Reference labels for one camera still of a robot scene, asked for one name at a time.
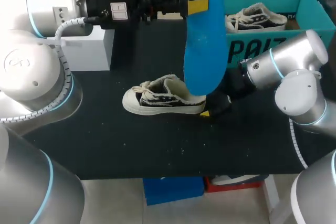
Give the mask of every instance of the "white cable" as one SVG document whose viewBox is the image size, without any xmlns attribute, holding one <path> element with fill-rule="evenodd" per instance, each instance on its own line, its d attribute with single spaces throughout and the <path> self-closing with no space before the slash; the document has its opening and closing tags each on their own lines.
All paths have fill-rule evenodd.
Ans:
<svg viewBox="0 0 336 224">
<path fill-rule="evenodd" d="M 293 125 L 293 120 L 291 118 L 289 118 L 289 129 L 290 129 L 290 134 L 292 136 L 292 140 L 293 140 L 293 145 L 296 151 L 296 154 L 298 155 L 298 158 L 300 159 L 301 164 L 303 165 L 303 167 L 305 169 L 308 168 L 308 165 L 306 164 L 305 160 L 303 159 L 298 143 L 296 141 L 296 137 L 295 137 L 295 132 L 294 132 L 294 125 Z"/>
<path fill-rule="evenodd" d="M 65 30 L 65 28 L 69 27 L 69 26 L 77 26 L 77 25 L 82 25 L 84 24 L 84 18 L 75 18 L 75 19 L 71 19 L 68 20 L 66 22 L 64 22 L 60 27 L 58 27 L 56 33 L 55 33 L 55 41 L 60 41 L 61 40 L 61 36 L 63 31 Z M 16 116 L 13 118 L 1 118 L 0 119 L 0 123 L 12 123 L 12 122 L 21 122 L 21 121 L 27 121 L 33 118 L 36 118 L 40 115 L 43 115 L 49 111 L 52 111 L 56 108 L 58 108 L 58 106 L 62 105 L 61 102 L 66 99 L 65 96 L 68 94 L 69 89 L 70 89 L 70 84 L 72 83 L 72 75 L 71 75 L 71 71 L 69 68 L 69 63 L 67 62 L 67 59 L 63 53 L 62 47 L 60 46 L 60 43 L 58 46 L 55 46 L 56 48 L 56 52 L 58 55 L 58 58 L 60 59 L 61 63 L 63 64 L 63 68 L 64 68 L 64 74 L 65 74 L 65 79 L 64 79 L 64 85 L 63 88 L 60 92 L 60 94 L 58 95 L 58 97 L 56 97 L 50 104 L 48 104 L 47 106 L 45 106 L 44 108 L 32 112 L 30 114 L 26 114 L 26 115 L 21 115 L 21 116 Z"/>
</svg>

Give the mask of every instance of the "white shoelace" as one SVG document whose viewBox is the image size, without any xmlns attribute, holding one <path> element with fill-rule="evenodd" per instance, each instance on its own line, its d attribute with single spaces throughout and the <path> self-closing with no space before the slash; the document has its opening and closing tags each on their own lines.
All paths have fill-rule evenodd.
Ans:
<svg viewBox="0 0 336 224">
<path fill-rule="evenodd" d="M 158 98 L 154 96 L 154 92 L 148 89 L 150 84 L 151 81 L 145 81 L 140 86 L 133 86 L 132 90 L 136 93 L 142 93 L 146 97 L 146 100 L 157 100 Z"/>
<path fill-rule="evenodd" d="M 236 20 L 235 22 L 235 30 L 238 30 L 239 22 L 241 23 L 247 23 L 250 21 L 253 21 L 250 17 L 243 14 L 242 11 L 240 11 L 237 14 L 231 14 L 227 16 L 228 19 L 231 19 L 232 21 Z"/>
</svg>

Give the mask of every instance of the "metal bracket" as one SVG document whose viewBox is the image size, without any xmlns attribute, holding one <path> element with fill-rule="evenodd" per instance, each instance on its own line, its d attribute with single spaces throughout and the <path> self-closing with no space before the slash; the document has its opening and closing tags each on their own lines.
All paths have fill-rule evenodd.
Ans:
<svg viewBox="0 0 336 224">
<path fill-rule="evenodd" d="M 70 19 L 67 7 L 53 7 L 55 21 L 57 26 L 62 25 L 65 21 Z"/>
</svg>

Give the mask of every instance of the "teal cardboard box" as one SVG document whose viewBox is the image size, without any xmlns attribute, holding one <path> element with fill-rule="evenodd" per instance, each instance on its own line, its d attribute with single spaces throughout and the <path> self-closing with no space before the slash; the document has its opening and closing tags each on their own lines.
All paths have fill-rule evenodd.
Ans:
<svg viewBox="0 0 336 224">
<path fill-rule="evenodd" d="M 272 12 L 283 14 L 289 20 L 295 19 L 299 29 L 267 33 L 227 33 L 228 67 L 235 67 L 239 61 L 253 58 L 308 29 L 315 30 L 328 47 L 335 25 L 317 0 L 224 0 L 225 13 L 235 14 L 259 2 L 264 3 Z"/>
</svg>

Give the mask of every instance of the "button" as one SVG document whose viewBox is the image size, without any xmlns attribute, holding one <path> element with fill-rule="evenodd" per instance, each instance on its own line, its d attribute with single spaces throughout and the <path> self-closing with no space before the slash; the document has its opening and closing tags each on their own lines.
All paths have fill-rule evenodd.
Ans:
<svg viewBox="0 0 336 224">
<path fill-rule="evenodd" d="M 126 3 L 111 3 L 111 9 L 113 12 L 127 10 Z"/>
<path fill-rule="evenodd" d="M 112 13 L 113 20 L 125 20 L 127 18 L 127 12 Z"/>
</svg>

